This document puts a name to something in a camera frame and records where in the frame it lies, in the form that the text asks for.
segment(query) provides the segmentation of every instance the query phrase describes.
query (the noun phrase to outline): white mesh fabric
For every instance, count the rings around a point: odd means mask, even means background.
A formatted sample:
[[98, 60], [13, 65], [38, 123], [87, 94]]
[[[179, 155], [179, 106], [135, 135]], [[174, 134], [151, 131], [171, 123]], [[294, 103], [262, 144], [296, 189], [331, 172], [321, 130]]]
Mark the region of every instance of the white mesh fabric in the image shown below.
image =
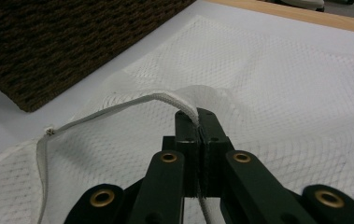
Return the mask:
[[37, 223], [42, 186], [31, 140], [0, 154], [0, 223]]
[[[168, 104], [142, 98], [158, 94]], [[136, 99], [147, 103], [51, 138], [43, 223], [62, 223], [90, 187], [110, 183], [125, 188], [141, 178], [151, 156], [161, 149], [163, 136], [174, 134], [174, 106], [191, 117], [196, 106], [213, 111], [234, 147], [257, 155], [286, 188], [300, 193], [309, 184], [326, 184], [354, 198], [354, 55], [196, 18], [156, 50], [110, 76], [75, 120]], [[8, 158], [14, 162], [18, 156]], [[14, 169], [5, 163], [0, 169]], [[29, 178], [40, 187], [37, 175]], [[5, 180], [23, 183], [21, 189], [32, 184], [13, 176]], [[20, 197], [19, 190], [8, 194]], [[27, 195], [32, 216], [20, 223], [38, 216], [39, 194]], [[222, 223], [219, 200], [205, 203], [207, 220]], [[13, 203], [7, 206], [8, 211], [20, 209]], [[2, 214], [0, 223], [29, 217]], [[185, 222], [203, 223], [198, 214], [199, 203], [187, 200]]]

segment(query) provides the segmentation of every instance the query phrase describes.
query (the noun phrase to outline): woven basket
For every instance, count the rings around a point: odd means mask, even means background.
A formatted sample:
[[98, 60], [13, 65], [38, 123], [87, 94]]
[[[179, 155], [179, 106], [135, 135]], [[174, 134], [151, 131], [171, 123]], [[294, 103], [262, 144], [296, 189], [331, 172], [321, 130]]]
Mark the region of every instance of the woven basket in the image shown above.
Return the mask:
[[0, 91], [35, 111], [193, 1], [0, 1]]

